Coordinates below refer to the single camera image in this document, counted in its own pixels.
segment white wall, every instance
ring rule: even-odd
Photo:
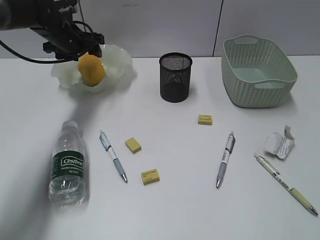
[[[81,0],[85,21],[133,57],[183,52],[212,56],[222,0]],[[320,55],[320,0],[224,0],[215,56],[223,41],[254,34],[287,55]],[[48,57],[29,29],[1,31],[0,39],[28,57]],[[0,47],[0,58],[13,57]]]
[[[85,21],[133,57],[168,52],[212,56],[221,0],[81,0]],[[29,29],[0,32],[0,39],[28,57],[47,57]],[[0,48],[0,58],[13,57]]]
[[[215,56],[243,34],[273,40],[287,55],[320,55],[320,0],[225,0]]]

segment bottle cap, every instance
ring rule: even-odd
[[[76,123],[75,121],[65,121],[62,125],[62,129],[64,129],[65,127],[75,127],[76,129],[78,129],[78,123]]]

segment black mesh pencil holder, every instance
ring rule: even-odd
[[[171,103],[179,103],[189,95],[192,59],[186,54],[172,52],[160,60],[160,95]]]

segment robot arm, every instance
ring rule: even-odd
[[[48,40],[43,50],[55,53],[58,60],[77,61],[86,52],[100,58],[104,36],[84,22],[73,21],[77,4],[78,0],[0,0],[0,31],[30,28]]]

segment white pen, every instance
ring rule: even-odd
[[[221,160],[221,163],[220,163],[219,172],[218,172],[218,175],[216,177],[216,188],[217,189],[220,187],[222,181],[224,180],[224,176],[225,176],[225,173],[226,173],[227,165],[228,165],[228,162],[229,162],[229,157],[230,157],[230,154],[232,153],[232,149],[234,148],[235,142],[236,142],[236,139],[235,139],[235,136],[234,136],[234,132],[232,131],[229,134],[228,141],[226,142],[226,146],[225,146],[225,149],[224,149],[223,157],[222,157],[222,160]]]
[[[114,151],[113,147],[111,146],[111,143],[110,143],[109,139],[107,138],[107,135],[102,130],[100,130],[99,139],[100,139],[104,149],[110,154],[110,156],[113,160],[113,164],[114,164],[116,170],[118,171],[120,177],[123,179],[123,181],[125,183],[128,183],[128,179],[127,179],[127,175],[125,173],[125,170],[123,169],[116,152]]]
[[[318,216],[318,213],[314,206],[294,187],[291,187],[287,184],[284,179],[281,177],[280,173],[268,162],[264,157],[259,156],[254,153],[255,159],[265,168],[305,209],[315,216]]]

